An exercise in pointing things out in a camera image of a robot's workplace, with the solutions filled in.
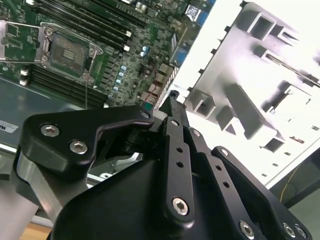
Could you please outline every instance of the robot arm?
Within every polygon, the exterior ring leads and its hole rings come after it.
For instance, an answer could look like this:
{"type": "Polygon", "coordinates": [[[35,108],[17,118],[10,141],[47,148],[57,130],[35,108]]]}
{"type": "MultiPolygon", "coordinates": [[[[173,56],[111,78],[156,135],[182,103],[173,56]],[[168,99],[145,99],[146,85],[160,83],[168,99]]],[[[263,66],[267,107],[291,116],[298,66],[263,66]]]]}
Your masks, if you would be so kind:
{"type": "Polygon", "coordinates": [[[153,115],[139,106],[35,115],[19,147],[15,184],[47,212],[51,240],[312,239],[230,151],[207,147],[171,97],[153,115]],[[87,189],[92,166],[133,153],[143,159],[87,189]]]}

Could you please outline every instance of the yellow wire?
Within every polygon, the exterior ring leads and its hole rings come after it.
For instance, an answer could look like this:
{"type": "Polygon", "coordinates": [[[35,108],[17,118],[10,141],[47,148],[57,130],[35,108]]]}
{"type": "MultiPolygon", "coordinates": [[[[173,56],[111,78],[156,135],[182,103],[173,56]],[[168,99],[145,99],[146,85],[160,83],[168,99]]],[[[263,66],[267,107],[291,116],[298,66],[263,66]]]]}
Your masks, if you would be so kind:
{"type": "Polygon", "coordinates": [[[297,167],[295,168],[295,170],[293,171],[293,173],[292,173],[291,176],[289,177],[289,180],[286,182],[286,185],[284,186],[284,188],[283,188],[283,190],[282,190],[282,192],[281,192],[280,203],[282,203],[282,199],[283,199],[283,197],[284,197],[284,193],[285,193],[285,190],[286,190],[287,187],[288,187],[288,184],[290,183],[292,177],[295,175],[296,171],[298,170],[298,168],[299,168],[300,166],[301,166],[301,165],[299,165],[299,166],[297,166],[297,167]]]}

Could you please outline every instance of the motherboard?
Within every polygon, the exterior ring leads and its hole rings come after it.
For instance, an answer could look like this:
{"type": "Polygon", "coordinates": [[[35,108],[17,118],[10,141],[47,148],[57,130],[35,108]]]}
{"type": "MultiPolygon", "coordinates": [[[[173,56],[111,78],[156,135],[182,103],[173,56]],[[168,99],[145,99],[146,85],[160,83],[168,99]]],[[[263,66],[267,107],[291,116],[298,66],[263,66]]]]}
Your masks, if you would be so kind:
{"type": "Polygon", "coordinates": [[[86,109],[152,109],[214,4],[0,0],[0,75],[86,109]]]}

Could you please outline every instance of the white sticker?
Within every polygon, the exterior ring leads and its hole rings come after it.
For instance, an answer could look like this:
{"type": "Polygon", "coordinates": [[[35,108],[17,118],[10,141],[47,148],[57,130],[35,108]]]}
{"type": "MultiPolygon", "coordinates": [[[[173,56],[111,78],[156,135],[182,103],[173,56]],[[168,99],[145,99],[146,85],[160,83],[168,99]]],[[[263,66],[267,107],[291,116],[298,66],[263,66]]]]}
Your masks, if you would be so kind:
{"type": "Polygon", "coordinates": [[[0,130],[2,131],[12,134],[17,128],[18,126],[16,125],[13,125],[5,121],[0,121],[0,130]]]}

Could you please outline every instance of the wooden surface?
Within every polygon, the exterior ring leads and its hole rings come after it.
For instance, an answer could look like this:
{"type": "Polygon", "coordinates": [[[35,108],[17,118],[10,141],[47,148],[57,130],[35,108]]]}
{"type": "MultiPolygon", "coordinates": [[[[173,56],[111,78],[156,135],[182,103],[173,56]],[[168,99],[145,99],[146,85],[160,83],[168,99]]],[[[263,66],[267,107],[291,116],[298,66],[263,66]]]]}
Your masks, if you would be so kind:
{"type": "Polygon", "coordinates": [[[51,229],[30,223],[24,230],[20,240],[46,240],[51,229]]]}

